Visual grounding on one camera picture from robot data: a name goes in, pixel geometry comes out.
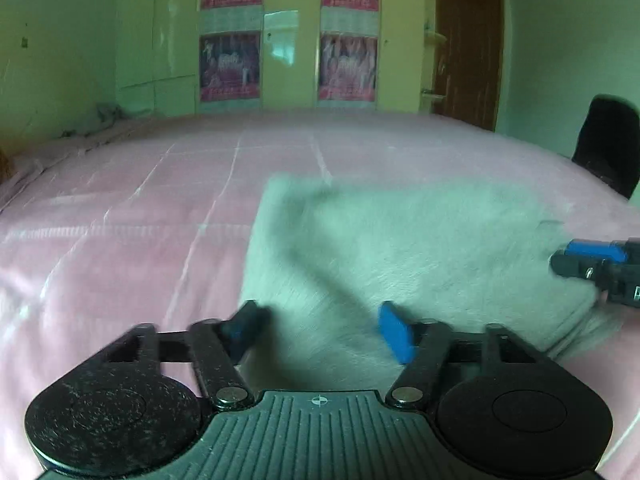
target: white logo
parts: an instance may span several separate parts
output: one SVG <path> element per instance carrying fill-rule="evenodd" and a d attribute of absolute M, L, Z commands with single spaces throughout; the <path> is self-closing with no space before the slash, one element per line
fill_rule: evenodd
<path fill-rule="evenodd" d="M 327 399 L 326 397 L 323 397 L 322 395 L 318 395 L 317 397 L 314 397 L 313 399 L 311 399 L 311 402 L 314 403 L 316 406 L 324 406 L 326 403 L 329 402 L 329 399 Z"/>

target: light green cloth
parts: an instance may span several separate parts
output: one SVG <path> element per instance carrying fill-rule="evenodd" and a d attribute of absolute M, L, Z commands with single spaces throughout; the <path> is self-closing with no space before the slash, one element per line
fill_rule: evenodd
<path fill-rule="evenodd" d="M 553 357 L 583 348 L 620 323 L 594 307 L 593 285 L 551 273 L 549 257 L 569 240 L 517 187 L 377 190 L 274 177 L 241 294 L 274 319 L 242 372 L 256 389 L 384 392 L 401 369 L 378 333 L 385 300 L 460 331 L 501 323 Z"/>

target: fuzzy fabric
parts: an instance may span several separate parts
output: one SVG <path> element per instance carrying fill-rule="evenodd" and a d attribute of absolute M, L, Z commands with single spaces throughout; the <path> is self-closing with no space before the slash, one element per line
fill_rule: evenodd
<path fill-rule="evenodd" d="M 452 182 L 422 189 L 271 179 L 242 300 L 273 322 L 242 373 L 255 390 L 377 389 L 401 371 L 378 333 L 385 300 L 464 332 L 501 323 L 552 357 L 620 327 L 593 285 L 553 275 L 569 241 L 525 189 Z"/>

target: bed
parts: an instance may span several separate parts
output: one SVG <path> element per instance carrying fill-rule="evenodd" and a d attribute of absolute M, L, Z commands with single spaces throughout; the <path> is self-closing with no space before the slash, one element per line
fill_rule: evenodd
<path fill-rule="evenodd" d="M 405 186 L 514 180 L 574 237 L 640 214 L 569 160 L 436 116 L 288 112 L 123 121 L 39 146 L 0 189 L 0 477 L 41 472 L 22 420 L 39 391 L 132 325 L 184 330 L 237 307 L 262 188 L 287 172 Z M 614 415 L 600 473 L 640 476 L 640 317 L 564 362 Z M 167 373 L 190 381 L 183 365 Z"/>

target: black chair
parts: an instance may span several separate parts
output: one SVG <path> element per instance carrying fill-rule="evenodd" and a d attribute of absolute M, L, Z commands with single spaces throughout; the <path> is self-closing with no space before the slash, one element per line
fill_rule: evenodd
<path fill-rule="evenodd" d="M 640 116 L 629 102 L 598 95 L 591 102 L 572 158 L 631 198 L 640 180 Z"/>

